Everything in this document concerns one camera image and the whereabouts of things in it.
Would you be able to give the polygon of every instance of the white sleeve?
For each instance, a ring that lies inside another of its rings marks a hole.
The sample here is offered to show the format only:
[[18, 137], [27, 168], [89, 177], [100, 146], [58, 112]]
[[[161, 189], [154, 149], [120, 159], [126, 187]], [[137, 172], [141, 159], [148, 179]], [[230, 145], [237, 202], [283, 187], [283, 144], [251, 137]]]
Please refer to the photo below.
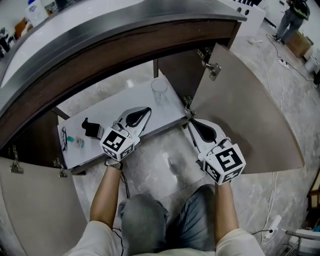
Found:
[[215, 256], [265, 256], [253, 235], [237, 228], [220, 239]]
[[64, 256], [118, 256], [112, 230], [104, 223], [90, 221], [78, 244]]

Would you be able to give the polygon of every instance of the white counter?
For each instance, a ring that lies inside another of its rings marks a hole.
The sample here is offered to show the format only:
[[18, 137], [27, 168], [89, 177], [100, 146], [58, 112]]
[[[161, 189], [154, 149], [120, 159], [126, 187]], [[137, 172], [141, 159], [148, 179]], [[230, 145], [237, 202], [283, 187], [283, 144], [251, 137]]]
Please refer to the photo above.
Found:
[[[78, 136], [84, 140], [83, 148], [76, 148], [68, 143], [67, 151], [62, 152], [67, 169], [87, 163], [104, 154], [98, 139], [85, 136], [86, 131], [81, 126], [85, 118], [88, 118], [90, 123], [100, 124], [106, 130], [125, 110], [135, 107], [150, 107], [150, 119], [140, 135], [145, 136], [152, 135], [155, 131], [159, 131], [186, 116], [187, 112], [169, 82], [166, 98], [161, 102], [155, 101], [151, 89], [152, 81], [153, 79], [108, 97], [57, 126], [59, 135], [62, 127], [65, 127], [67, 136]], [[59, 138], [60, 144], [63, 145], [62, 138]]]
[[83, 0], [44, 21], [45, 24], [31, 34], [14, 54], [3, 77], [3, 87], [11, 76], [37, 51], [55, 38], [93, 18], [110, 13], [143, 0]]

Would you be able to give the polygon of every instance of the white shirt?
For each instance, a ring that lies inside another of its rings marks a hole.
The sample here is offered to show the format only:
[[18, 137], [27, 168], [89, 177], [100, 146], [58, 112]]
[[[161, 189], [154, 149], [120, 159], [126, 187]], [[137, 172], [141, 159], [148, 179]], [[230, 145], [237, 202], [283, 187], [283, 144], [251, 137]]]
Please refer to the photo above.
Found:
[[[102, 222], [90, 221], [78, 244], [64, 256], [119, 255], [112, 230]], [[139, 256], [265, 256], [265, 254], [251, 234], [238, 228], [220, 239], [216, 245], [216, 252], [183, 248], [143, 253]]]

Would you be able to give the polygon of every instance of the person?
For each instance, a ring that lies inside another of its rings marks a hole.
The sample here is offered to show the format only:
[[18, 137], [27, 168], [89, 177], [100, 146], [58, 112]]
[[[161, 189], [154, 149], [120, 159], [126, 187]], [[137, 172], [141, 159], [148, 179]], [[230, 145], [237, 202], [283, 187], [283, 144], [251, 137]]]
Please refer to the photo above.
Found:
[[[120, 255], [112, 230], [122, 163], [112, 159], [106, 162], [109, 166], [94, 196], [90, 222], [78, 244], [65, 255]], [[257, 240], [239, 228], [229, 181], [201, 186], [171, 223], [167, 223], [167, 209], [147, 194], [121, 202], [118, 215], [128, 256], [265, 255]]]
[[306, 1], [307, 0], [286, 0], [289, 9], [285, 11], [276, 34], [272, 35], [274, 40], [284, 45], [299, 30], [304, 20], [309, 20], [310, 9]]

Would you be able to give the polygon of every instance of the cabinet door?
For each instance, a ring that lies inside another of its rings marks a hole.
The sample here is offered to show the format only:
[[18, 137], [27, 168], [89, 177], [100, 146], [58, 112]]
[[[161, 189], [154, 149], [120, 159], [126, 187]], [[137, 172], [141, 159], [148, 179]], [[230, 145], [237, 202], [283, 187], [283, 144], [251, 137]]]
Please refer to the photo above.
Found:
[[251, 70], [219, 44], [209, 63], [218, 63], [221, 71], [212, 81], [205, 70], [190, 108], [196, 118], [218, 124], [239, 145], [246, 160], [243, 173], [303, 167], [304, 158], [288, 122]]
[[20, 162], [24, 173], [10, 172], [11, 159], [0, 157], [5, 207], [25, 253], [63, 255], [74, 247], [87, 221], [69, 171]]

